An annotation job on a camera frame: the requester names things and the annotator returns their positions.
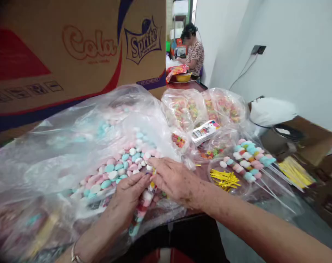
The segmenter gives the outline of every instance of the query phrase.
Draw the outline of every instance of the plastic bag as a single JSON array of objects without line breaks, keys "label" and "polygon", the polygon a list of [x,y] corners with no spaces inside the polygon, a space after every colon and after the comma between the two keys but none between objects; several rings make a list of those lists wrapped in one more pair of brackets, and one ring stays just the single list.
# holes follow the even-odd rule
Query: plastic bag
[{"label": "plastic bag", "polygon": [[212,138],[198,147],[194,156],[196,163],[206,163],[213,158],[228,155],[239,140],[239,132],[235,125],[227,125],[219,128]]},{"label": "plastic bag", "polygon": [[191,133],[208,120],[204,99],[196,89],[167,89],[161,101],[170,125]]},{"label": "plastic bag", "polygon": [[[0,242],[3,244],[0,251],[9,259],[53,261],[54,255],[63,252],[99,218],[114,193],[113,186],[84,199],[88,181],[81,180],[103,172],[101,167],[109,159],[121,156],[131,143],[138,144],[137,140],[145,151],[181,161],[172,133],[158,100],[143,87],[128,85],[62,111],[2,148],[0,204],[26,199],[20,203],[30,205],[24,208],[17,205],[18,217],[6,222],[7,229],[12,231],[2,233],[0,228],[0,240],[6,239]],[[181,217],[186,211],[169,199],[164,198],[162,203],[162,207],[147,212],[142,222],[143,232],[138,235]],[[28,211],[36,209],[43,210],[45,216],[31,219],[33,212]],[[36,223],[38,218],[45,223]],[[29,219],[38,227],[24,227]],[[17,243],[18,237],[23,236],[22,229],[30,233],[24,247]],[[110,251],[109,257],[121,255],[131,242],[128,232],[123,233],[117,242],[119,246]]]},{"label": "plastic bag", "polygon": [[242,123],[248,118],[248,106],[243,97],[222,88],[212,88],[202,93],[210,119],[224,126]]},{"label": "plastic bag", "polygon": [[181,73],[187,73],[187,70],[189,70],[189,67],[187,65],[179,65],[168,68],[170,71],[168,75],[166,76],[166,84],[169,84],[171,78],[173,75],[181,74]]},{"label": "plastic bag", "polygon": [[163,116],[159,101],[139,85],[126,85],[44,120],[0,149],[0,204],[72,188],[95,169],[122,136],[132,111]]}]

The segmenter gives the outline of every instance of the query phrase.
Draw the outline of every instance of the silver bracelet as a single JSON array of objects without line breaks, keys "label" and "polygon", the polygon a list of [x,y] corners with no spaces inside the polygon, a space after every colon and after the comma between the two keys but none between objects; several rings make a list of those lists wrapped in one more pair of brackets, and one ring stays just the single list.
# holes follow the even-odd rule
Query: silver bracelet
[{"label": "silver bracelet", "polygon": [[75,255],[76,242],[73,243],[73,246],[72,246],[72,249],[71,249],[71,262],[84,263],[84,261],[81,260],[79,255]]}]

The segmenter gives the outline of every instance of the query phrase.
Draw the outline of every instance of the cardboard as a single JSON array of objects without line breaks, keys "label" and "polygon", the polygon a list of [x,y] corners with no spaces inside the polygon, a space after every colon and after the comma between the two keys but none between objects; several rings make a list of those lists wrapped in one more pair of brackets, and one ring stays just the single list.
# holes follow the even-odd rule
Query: cardboard
[{"label": "cardboard", "polygon": [[318,166],[332,148],[332,132],[301,116],[284,122],[305,134],[298,147],[298,154],[314,166]]},{"label": "cardboard", "polygon": [[1,3],[0,132],[124,84],[162,87],[160,97],[165,23],[165,0]]}]

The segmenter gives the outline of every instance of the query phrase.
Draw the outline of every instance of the power cord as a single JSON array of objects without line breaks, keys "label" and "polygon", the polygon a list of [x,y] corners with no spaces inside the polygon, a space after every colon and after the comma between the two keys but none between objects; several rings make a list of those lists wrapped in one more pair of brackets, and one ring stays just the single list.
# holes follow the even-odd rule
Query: power cord
[{"label": "power cord", "polygon": [[244,76],[244,74],[245,73],[247,73],[248,72],[248,70],[251,68],[251,66],[255,63],[255,61],[256,61],[256,59],[257,59],[257,56],[258,56],[258,54],[256,54],[256,56],[255,56],[255,59],[253,60],[253,62],[250,64],[250,66],[246,69],[246,71],[244,71],[244,69],[245,69],[245,67],[246,67],[246,65],[248,64],[248,62],[249,62],[249,60],[250,60],[250,58],[252,57],[252,56],[250,56],[249,58],[248,58],[248,60],[246,61],[246,63],[245,63],[245,65],[244,65],[244,67],[243,67],[243,69],[242,69],[242,71],[240,72],[240,74],[239,74],[239,77],[232,83],[232,85],[231,85],[231,87],[229,88],[229,90],[232,90],[232,87],[233,87],[233,85],[242,77],[242,76]]}]

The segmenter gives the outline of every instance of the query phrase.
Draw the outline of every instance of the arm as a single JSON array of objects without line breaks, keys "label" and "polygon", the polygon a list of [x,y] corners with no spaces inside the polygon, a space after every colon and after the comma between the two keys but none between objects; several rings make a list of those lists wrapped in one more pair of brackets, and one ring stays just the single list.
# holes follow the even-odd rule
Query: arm
[{"label": "arm", "polygon": [[332,250],[300,229],[197,178],[169,158],[149,160],[156,185],[187,207],[203,210],[252,247],[266,262],[332,262]]},{"label": "arm", "polygon": [[[100,219],[78,239],[74,254],[85,263],[98,261],[111,248],[115,239],[128,228],[139,196],[149,185],[150,175],[138,173],[123,179]],[[69,247],[56,263],[71,262]]]},{"label": "arm", "polygon": [[182,63],[182,64],[187,65],[187,66],[189,67],[189,69],[193,69],[193,68],[196,67],[196,61],[197,61],[196,58],[191,59],[190,62],[187,62],[187,59],[185,59],[185,58],[180,58],[180,57],[176,58],[176,60],[179,61],[179,62]]}]

